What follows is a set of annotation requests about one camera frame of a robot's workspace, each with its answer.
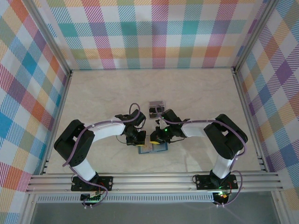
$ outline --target marble-patterned floor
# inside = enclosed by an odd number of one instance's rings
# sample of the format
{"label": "marble-patterned floor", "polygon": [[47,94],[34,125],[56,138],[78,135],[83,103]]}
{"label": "marble-patterned floor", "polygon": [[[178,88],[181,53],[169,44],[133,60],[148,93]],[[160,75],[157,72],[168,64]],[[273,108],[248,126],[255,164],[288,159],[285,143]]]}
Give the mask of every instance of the marble-patterned floor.
{"label": "marble-patterned floor", "polygon": [[[248,152],[234,168],[260,169],[229,69],[75,71],[57,137],[73,119],[89,124],[107,120],[116,114],[127,114],[133,102],[147,116],[144,129],[151,134],[156,124],[149,119],[148,102],[154,100],[165,100],[166,108],[173,109],[181,119],[228,115],[249,137]],[[121,144],[114,136],[95,142],[87,156],[100,173],[209,171],[216,157],[215,149],[204,137],[172,143],[165,152],[138,154],[137,147]],[[47,173],[70,173],[63,163],[53,149]]]}

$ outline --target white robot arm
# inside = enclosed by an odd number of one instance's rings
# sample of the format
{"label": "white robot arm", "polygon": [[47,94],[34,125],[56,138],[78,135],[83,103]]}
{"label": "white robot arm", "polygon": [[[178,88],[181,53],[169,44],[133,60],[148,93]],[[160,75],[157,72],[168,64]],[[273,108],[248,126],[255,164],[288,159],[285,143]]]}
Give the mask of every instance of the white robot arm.
{"label": "white robot arm", "polygon": [[181,138],[199,136],[210,139],[218,153],[214,168],[210,172],[211,182],[216,188],[220,187],[229,177],[235,157],[243,148],[243,143],[239,138],[242,138],[245,143],[248,140],[246,134],[225,114],[219,115],[214,122],[209,121],[211,124],[193,123],[188,119],[181,121],[173,110],[169,109],[161,114],[157,123],[160,126],[157,126],[150,135],[150,141],[153,144],[171,143],[174,136]]}
{"label": "white robot arm", "polygon": [[[76,151],[69,161],[72,169],[86,181],[90,181],[97,176],[86,156],[91,144],[103,138],[124,134],[126,135],[127,145],[144,145],[146,132],[141,131],[141,126],[145,122],[145,116],[140,113],[134,121],[125,122],[134,118],[137,114],[138,110],[135,110],[130,115],[116,115],[110,122],[103,122],[103,124],[97,126],[91,125],[80,137]],[[85,129],[85,125],[82,122],[73,120],[54,143],[54,148],[66,161],[69,159],[76,139],[83,129]]]}

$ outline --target blue object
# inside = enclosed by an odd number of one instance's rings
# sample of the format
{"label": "blue object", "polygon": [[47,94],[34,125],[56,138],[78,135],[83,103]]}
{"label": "blue object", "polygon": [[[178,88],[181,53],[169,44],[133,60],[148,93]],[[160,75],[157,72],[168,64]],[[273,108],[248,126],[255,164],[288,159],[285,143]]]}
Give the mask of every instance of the blue object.
{"label": "blue object", "polygon": [[146,153],[157,153],[162,151],[167,151],[168,145],[167,143],[164,144],[152,144],[152,149],[146,151],[146,147],[138,146],[138,153],[139,154],[146,154]]}

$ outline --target wire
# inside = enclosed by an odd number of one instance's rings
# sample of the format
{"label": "wire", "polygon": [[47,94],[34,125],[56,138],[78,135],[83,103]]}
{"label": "wire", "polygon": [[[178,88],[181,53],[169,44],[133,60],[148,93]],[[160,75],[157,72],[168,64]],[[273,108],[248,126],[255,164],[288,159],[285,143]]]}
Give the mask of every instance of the wire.
{"label": "wire", "polygon": [[[105,200],[105,198],[107,197],[107,195],[108,195],[108,189],[106,188],[106,187],[104,187],[104,186],[102,186],[102,185],[99,185],[99,184],[96,184],[96,183],[91,183],[91,182],[89,182],[89,181],[87,181],[87,180],[84,180],[74,169],[73,169],[73,167],[70,167],[70,169],[74,172],[74,174],[76,174],[77,175],[77,177],[79,177],[79,179],[80,180],[82,180],[83,182],[85,182],[85,183],[87,183],[87,184],[90,184],[90,185],[93,185],[93,186],[96,186],[96,187],[99,187],[99,188],[102,188],[102,189],[104,189],[105,190],[105,192],[106,192],[106,194],[105,194],[105,196],[99,201],[99,202],[97,202],[96,204],[94,204],[94,205],[90,205],[90,208],[92,209],[93,207],[96,207],[96,206],[98,206],[102,201],[104,201]],[[85,204],[85,202],[86,202],[86,200],[87,199],[84,199],[83,200],[83,205],[85,206],[85,208],[87,208],[87,205]]]}
{"label": "wire", "polygon": [[[117,135],[116,135],[116,139],[119,141]],[[126,144],[126,142],[122,142],[122,141],[119,141],[119,142],[122,143],[122,144]]]}
{"label": "wire", "polygon": [[[108,123],[120,123],[120,124],[123,124],[123,123],[131,122],[131,121],[137,119],[137,118],[139,117],[140,113],[141,113],[141,111],[140,111],[140,106],[139,106],[137,103],[132,103],[132,104],[130,105],[130,109],[129,109],[129,110],[131,110],[131,108],[132,108],[133,105],[136,105],[136,106],[138,107],[138,113],[137,113],[137,115],[136,115],[134,118],[132,118],[132,119],[130,119],[130,120],[124,120],[124,121],[118,121],[118,120],[106,120],[106,121],[100,121],[100,122],[98,122],[98,123],[89,125],[89,126],[87,126],[86,128],[84,128],[84,129],[80,132],[80,134],[78,135],[78,137],[77,137],[77,139],[76,139],[76,142],[75,142],[75,145],[74,145],[74,148],[73,148],[73,150],[72,150],[72,152],[71,152],[69,158],[65,161],[65,163],[64,163],[62,166],[65,167],[66,165],[68,165],[68,164],[70,163],[71,159],[73,158],[73,156],[74,156],[74,154],[75,154],[75,151],[76,151],[76,148],[77,148],[78,143],[79,143],[79,141],[80,141],[80,138],[81,138],[81,136],[83,135],[83,133],[84,133],[87,129],[89,129],[89,128],[91,128],[91,127],[97,127],[97,126],[102,125],[102,124],[108,124]],[[85,183],[87,183],[87,184],[90,184],[90,185],[93,185],[93,186],[96,186],[96,187],[99,187],[99,188],[102,188],[102,189],[104,189],[104,190],[106,191],[105,196],[104,196],[99,202],[97,202],[96,204],[93,205],[93,207],[98,206],[98,205],[99,205],[99,204],[100,204],[100,203],[107,197],[107,195],[108,195],[108,190],[107,190],[107,188],[105,188],[104,186],[101,186],[101,185],[99,185],[99,184],[91,183],[91,182],[89,182],[89,181],[83,179],[83,178],[82,178],[82,177],[81,177],[81,176],[80,176],[80,175],[79,175],[79,174],[78,174],[78,173],[77,173],[71,166],[70,166],[70,169],[74,172],[74,174],[77,174],[77,177],[78,177],[80,180],[82,180],[83,182],[85,182]],[[86,201],[86,199],[83,201],[83,205],[84,205],[85,208],[86,208],[87,205],[85,204],[85,201]]]}
{"label": "wire", "polygon": [[145,124],[145,120],[143,120],[143,124],[141,125],[141,127],[137,127],[136,129],[142,129],[144,124]]}
{"label": "wire", "polygon": [[182,139],[179,139],[179,140],[176,140],[176,141],[170,141],[170,143],[174,143],[174,142],[177,142],[177,141],[182,141],[184,140],[185,138],[182,138]]}
{"label": "wire", "polygon": [[[100,182],[100,185],[105,186],[102,182]],[[99,189],[99,191],[100,191],[100,195],[103,195],[104,191],[103,193],[101,193],[101,188]]]}
{"label": "wire", "polygon": [[91,128],[91,127],[97,127],[97,126],[99,126],[99,125],[103,125],[103,124],[111,124],[111,123],[119,123],[119,124],[123,124],[123,123],[128,123],[128,122],[131,122],[131,121],[133,121],[133,120],[136,120],[136,119],[139,117],[141,111],[140,111],[140,106],[139,106],[137,103],[132,103],[131,106],[130,106],[130,109],[132,108],[133,105],[136,105],[136,106],[138,107],[138,113],[137,113],[137,115],[136,115],[134,118],[132,118],[132,119],[130,119],[130,120],[105,120],[105,121],[100,121],[100,122],[98,122],[98,123],[89,125],[89,126],[87,126],[86,128],[84,128],[84,129],[80,132],[80,134],[78,135],[77,140],[76,140],[75,145],[74,145],[74,148],[73,148],[73,150],[72,150],[72,152],[71,152],[69,158],[65,161],[65,163],[64,163],[62,166],[65,167],[66,165],[68,165],[68,164],[70,163],[71,159],[73,158],[73,156],[74,156],[74,154],[75,154],[75,151],[76,151],[76,148],[77,148],[78,143],[79,143],[79,141],[80,141],[80,138],[81,138],[81,136],[83,135],[83,133],[84,133],[87,129],[89,129],[89,128]]}
{"label": "wire", "polygon": [[229,187],[230,187],[230,191],[229,191],[229,194],[231,195],[232,194],[232,184],[230,182],[229,183]]}
{"label": "wire", "polygon": [[192,182],[195,183],[195,184],[196,184],[196,182],[194,181],[194,178],[196,177],[196,175],[194,175],[194,176],[192,177]]}
{"label": "wire", "polygon": [[241,143],[243,144],[244,146],[244,151],[238,155],[235,156],[231,166],[230,166],[230,170],[231,168],[233,167],[235,161],[241,156],[241,155],[244,155],[246,152],[247,152],[247,146],[246,146],[246,143],[245,141],[243,140],[243,138],[234,130],[232,129],[230,126],[224,124],[223,122],[221,121],[218,121],[218,120],[189,120],[189,121],[182,121],[182,122],[172,122],[172,121],[168,121],[168,120],[165,120],[161,114],[158,113],[158,107],[155,107],[155,110],[156,110],[156,113],[158,115],[158,117],[165,121],[166,123],[168,124],[172,124],[172,125],[179,125],[179,124],[190,124],[190,123],[218,123],[222,126],[224,126],[225,128],[227,128],[228,130],[230,130],[235,136],[237,136],[237,138],[241,141]]}
{"label": "wire", "polygon": [[240,187],[239,187],[239,190],[238,190],[237,194],[235,195],[235,197],[231,201],[227,202],[225,205],[231,204],[233,201],[235,201],[235,199],[239,196],[239,194],[241,192],[241,189],[243,186],[243,176],[239,170],[232,171],[232,173],[236,173],[236,172],[240,175],[240,179],[241,179]]}
{"label": "wire", "polygon": [[74,183],[74,182],[73,182],[74,175],[71,176],[71,182],[72,182],[72,183]]}

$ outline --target plaid wallpaper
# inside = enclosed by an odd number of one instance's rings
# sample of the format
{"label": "plaid wallpaper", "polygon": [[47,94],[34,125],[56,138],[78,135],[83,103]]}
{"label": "plaid wallpaper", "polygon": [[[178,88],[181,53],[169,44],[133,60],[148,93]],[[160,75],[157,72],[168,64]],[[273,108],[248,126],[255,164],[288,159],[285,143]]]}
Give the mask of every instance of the plaid wallpaper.
{"label": "plaid wallpaper", "polygon": [[264,6],[262,0],[35,3],[69,66],[81,70],[231,67]]}
{"label": "plaid wallpaper", "polygon": [[280,174],[298,223],[298,0],[280,0],[240,72],[267,162]]}
{"label": "plaid wallpaper", "polygon": [[21,0],[0,3],[0,224],[15,224],[66,74]]}
{"label": "plaid wallpaper", "polygon": [[243,40],[243,43],[242,43],[242,45],[241,45],[241,47],[240,47],[240,49],[238,51],[238,54],[235,57],[234,63],[232,65],[233,67],[237,65],[237,63],[239,61],[239,58],[242,55],[243,50],[244,50],[245,46],[247,45],[249,39],[251,38],[251,35],[252,35],[253,31],[257,27],[258,22],[259,22],[262,14],[263,14],[263,11],[266,8],[266,6],[267,6],[267,4],[268,4],[269,1],[270,0],[263,0],[262,4],[261,4],[261,6],[260,6],[260,8],[259,8],[259,10],[258,10],[258,12],[257,12],[257,14],[256,14],[256,16],[254,18],[254,20],[253,20],[253,22],[252,22],[252,24],[251,24],[251,26],[250,26],[250,28],[248,30],[248,33],[246,34],[246,36],[245,36],[245,38]]}

